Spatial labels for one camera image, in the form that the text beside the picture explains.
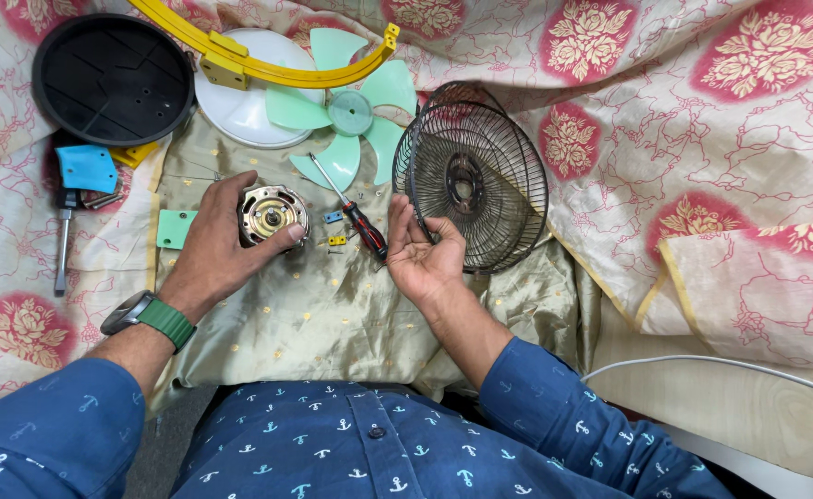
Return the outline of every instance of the white cable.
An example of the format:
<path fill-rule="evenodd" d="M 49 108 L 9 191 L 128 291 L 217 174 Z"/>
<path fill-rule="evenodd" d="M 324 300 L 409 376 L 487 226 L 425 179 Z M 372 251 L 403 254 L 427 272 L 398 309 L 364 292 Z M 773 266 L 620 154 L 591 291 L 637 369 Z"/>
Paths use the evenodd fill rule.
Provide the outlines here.
<path fill-rule="evenodd" d="M 731 366 L 738 366 L 740 368 L 745 369 L 754 369 L 756 371 L 760 371 L 762 373 L 767 373 L 769 375 L 778 376 L 789 381 L 793 381 L 795 383 L 801 383 L 804 386 L 808 386 L 813 389 L 813 382 L 805 380 L 801 377 L 792 376 L 790 374 L 786 374 L 782 371 L 777 371 L 775 369 L 767 369 L 762 368 L 760 366 L 756 366 L 754 364 L 747 364 L 745 362 L 740 362 L 738 360 L 731 360 L 731 359 L 722 359 L 720 357 L 706 357 L 704 355 L 666 355 L 663 357 L 651 357 L 649 359 L 634 359 L 634 360 L 624 360 L 622 362 L 616 362 L 615 364 L 610 364 L 609 366 L 597 369 L 596 371 L 592 372 L 591 374 L 587 374 L 583 376 L 579 381 L 584 383 L 585 381 L 591 379 L 591 377 L 597 376 L 603 371 L 607 369 L 617 368 L 618 366 L 629 366 L 631 364 L 644 364 L 646 362 L 657 362 L 659 360 L 675 360 L 675 359 L 690 359 L 690 360 L 711 360 L 711 362 L 720 362 L 722 364 L 729 364 Z"/>

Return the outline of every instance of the wooden surface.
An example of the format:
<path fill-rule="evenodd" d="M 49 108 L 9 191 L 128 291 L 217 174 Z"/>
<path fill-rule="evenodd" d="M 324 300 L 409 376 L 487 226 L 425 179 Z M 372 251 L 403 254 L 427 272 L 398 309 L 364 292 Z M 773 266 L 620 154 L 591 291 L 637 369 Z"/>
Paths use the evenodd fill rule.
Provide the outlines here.
<path fill-rule="evenodd" d="M 594 369 L 660 355 L 711 355 L 694 336 L 632 333 L 607 299 L 601 315 Z M 813 381 L 813 369 L 766 367 Z M 593 377 L 589 386 L 608 401 L 813 477 L 811 388 L 702 360 L 618 367 Z"/>

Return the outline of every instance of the shirt sleeve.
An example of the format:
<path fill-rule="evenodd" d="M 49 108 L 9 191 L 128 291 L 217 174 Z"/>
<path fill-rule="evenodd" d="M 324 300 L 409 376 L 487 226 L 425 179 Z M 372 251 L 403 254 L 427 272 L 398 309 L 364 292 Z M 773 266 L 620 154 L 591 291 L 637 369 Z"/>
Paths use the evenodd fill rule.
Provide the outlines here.
<path fill-rule="evenodd" d="M 120 497 L 145 401 L 105 359 L 80 359 L 0 399 L 0 497 Z"/>
<path fill-rule="evenodd" d="M 661 428 L 629 424 L 562 360 L 517 337 L 486 375 L 480 403 L 497 431 L 634 497 L 733 497 Z"/>

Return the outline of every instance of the gold polka dot fabric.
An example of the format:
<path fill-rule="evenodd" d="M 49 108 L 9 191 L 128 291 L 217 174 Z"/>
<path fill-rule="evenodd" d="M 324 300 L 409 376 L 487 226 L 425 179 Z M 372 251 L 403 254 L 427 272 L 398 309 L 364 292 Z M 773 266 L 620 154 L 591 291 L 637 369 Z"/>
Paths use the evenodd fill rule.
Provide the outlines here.
<path fill-rule="evenodd" d="M 160 208 L 197 210 L 203 192 L 212 184 L 213 171 L 229 177 L 255 169 L 259 184 L 283 184 L 304 198 L 312 234 L 303 248 L 276 256 L 248 279 L 243 289 L 226 300 L 227 306 L 213 307 L 164 370 L 152 411 L 168 407 L 187 387 L 210 383 L 423 380 L 427 384 L 419 385 L 424 394 L 439 397 L 446 385 L 462 380 L 453 361 L 441 354 L 422 314 L 394 286 L 388 268 L 374 272 L 377 263 L 359 238 L 351 238 L 346 245 L 326 244 L 330 236 L 349 233 L 347 220 L 323 221 L 324 214 L 341 210 L 341 202 L 333 191 L 294 175 L 288 157 L 323 151 L 333 139 L 329 129 L 315 130 L 307 142 L 281 150 L 237 144 L 200 115 L 181 131 L 166 155 L 157 193 Z M 208 153 L 213 149 L 218 154 Z M 376 155 L 361 139 L 361 166 L 345 194 L 358 200 L 360 210 L 387 234 L 391 186 L 373 185 L 375 175 Z M 183 185 L 183 178 L 192 185 Z M 327 249 L 343 253 L 327 253 Z M 159 252 L 157 280 L 162 282 L 172 270 L 166 263 L 178 258 L 179 251 Z M 570 359 L 575 358 L 578 321 L 573 312 L 575 292 L 567 284 L 571 263 L 566 262 L 558 245 L 546 243 L 501 274 L 480 281 L 466 279 L 478 300 L 515 334 L 556 347 L 559 354 L 572 349 L 571 357 L 566 356 Z M 531 316 L 527 313 L 531 310 L 537 312 Z"/>

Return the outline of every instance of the gray carpet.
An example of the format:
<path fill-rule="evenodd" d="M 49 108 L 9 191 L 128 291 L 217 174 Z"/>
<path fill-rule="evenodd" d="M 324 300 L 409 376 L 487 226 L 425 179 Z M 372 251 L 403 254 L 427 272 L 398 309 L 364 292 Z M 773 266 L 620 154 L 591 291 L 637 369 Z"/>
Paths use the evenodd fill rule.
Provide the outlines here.
<path fill-rule="evenodd" d="M 141 434 L 139 452 L 126 474 L 124 499 L 161 499 L 170 496 L 179 465 L 191 443 L 191 433 L 210 403 L 215 386 L 190 391 L 184 399 L 147 421 Z"/>

